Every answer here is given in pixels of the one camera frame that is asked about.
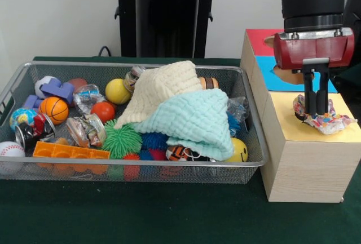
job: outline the wooden box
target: wooden box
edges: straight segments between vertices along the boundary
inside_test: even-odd
[[[272,74],[273,49],[264,40],[276,32],[281,29],[247,30],[241,60],[270,151],[261,168],[268,200],[340,202],[361,159],[361,129],[351,124],[343,132],[323,135],[294,116],[293,100],[304,89]],[[352,117],[331,83],[329,91],[336,112]]]

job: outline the baseball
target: baseball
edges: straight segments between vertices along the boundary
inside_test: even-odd
[[[25,157],[25,151],[21,145],[12,141],[0,143],[0,157]],[[0,161],[0,175],[12,175],[20,171],[23,162]]]

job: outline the mesh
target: mesh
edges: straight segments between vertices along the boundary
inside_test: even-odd
[[[20,108],[26,98],[34,94],[34,84],[44,76],[54,76],[66,82],[72,78],[84,78],[96,84],[102,93],[105,92],[107,83],[115,78],[123,78],[130,70],[130,66],[114,66],[107,64],[93,65],[48,65],[33,64],[23,69],[23,74],[11,89],[15,105],[11,113]],[[242,73],[238,68],[197,68],[199,77],[213,77],[217,79],[220,89],[229,97],[246,96]],[[118,109],[118,116],[124,111],[124,106]],[[257,112],[251,112],[252,119]],[[0,127],[0,141],[14,141],[15,136],[8,125],[8,118]],[[69,116],[78,116],[74,108],[69,111]],[[56,137],[71,138],[65,124],[56,126]],[[179,182],[179,183],[233,183],[246,184],[255,173],[257,166],[248,167],[249,162],[259,164],[265,158],[259,143],[256,129],[253,125],[246,128],[242,125],[241,131],[236,135],[248,147],[249,160],[242,166],[222,167],[210,164],[202,166],[175,166],[174,163],[164,162],[164,165],[125,165],[117,161],[114,165],[90,165],[71,163],[38,163],[36,158],[32,162],[21,163],[21,169],[11,175],[1,175],[1,166],[20,166],[19,162],[6,162],[0,158],[0,179],[18,180],[82,180],[82,181],[138,181],[138,182]]]

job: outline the white cloth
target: white cloth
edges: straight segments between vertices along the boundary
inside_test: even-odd
[[[133,97],[114,128],[121,128],[127,123],[143,122],[163,101],[175,95],[201,89],[196,66],[191,61],[147,69],[137,80]]]

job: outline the white soccer ball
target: white soccer ball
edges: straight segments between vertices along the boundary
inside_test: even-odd
[[[24,148],[13,141],[0,143],[0,157],[25,157]],[[13,175],[20,171],[23,162],[0,161],[0,175]]]
[[[35,83],[35,94],[40,97],[41,99],[45,99],[46,96],[44,93],[40,90],[40,88],[45,84],[49,83],[51,79],[55,79],[55,77],[52,76],[45,76],[44,78],[40,79]]]

